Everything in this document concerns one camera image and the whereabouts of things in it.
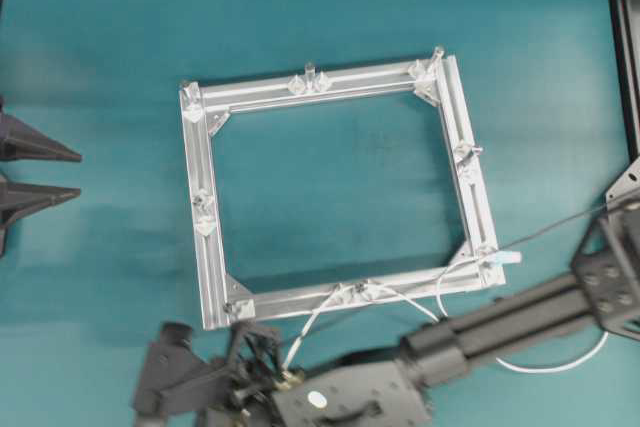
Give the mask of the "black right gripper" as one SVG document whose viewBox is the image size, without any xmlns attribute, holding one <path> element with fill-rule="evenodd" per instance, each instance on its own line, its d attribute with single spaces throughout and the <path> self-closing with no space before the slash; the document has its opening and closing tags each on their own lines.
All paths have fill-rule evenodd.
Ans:
<svg viewBox="0 0 640 427">
<path fill-rule="evenodd" d="M 220 392 L 199 412 L 201 426 L 282 426 L 272 394 L 300 384 L 300 371 L 284 366 L 281 335 L 263 324 L 235 324 Z"/>
</svg>

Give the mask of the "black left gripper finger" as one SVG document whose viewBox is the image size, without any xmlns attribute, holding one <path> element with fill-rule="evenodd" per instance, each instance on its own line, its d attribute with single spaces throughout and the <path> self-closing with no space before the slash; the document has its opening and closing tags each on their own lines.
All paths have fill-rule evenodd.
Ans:
<svg viewBox="0 0 640 427">
<path fill-rule="evenodd" d="M 1 161 L 80 163 L 82 155 L 4 111 L 1 99 Z"/>
<path fill-rule="evenodd" d="M 10 227 L 17 221 L 81 195 L 79 188 L 19 183 L 1 177 L 1 255 Z"/>
</svg>

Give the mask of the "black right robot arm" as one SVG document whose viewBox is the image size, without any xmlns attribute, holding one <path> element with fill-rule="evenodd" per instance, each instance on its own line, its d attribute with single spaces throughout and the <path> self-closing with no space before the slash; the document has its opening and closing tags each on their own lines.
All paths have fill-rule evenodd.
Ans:
<svg viewBox="0 0 640 427">
<path fill-rule="evenodd" d="M 395 348 L 338 358 L 285 387 L 256 374 L 220 389 L 199 426 L 421 426 L 424 392 L 473 369 L 591 325 L 639 337 L 639 164 L 609 188 L 570 271 L 490 306 L 428 324 Z"/>
</svg>

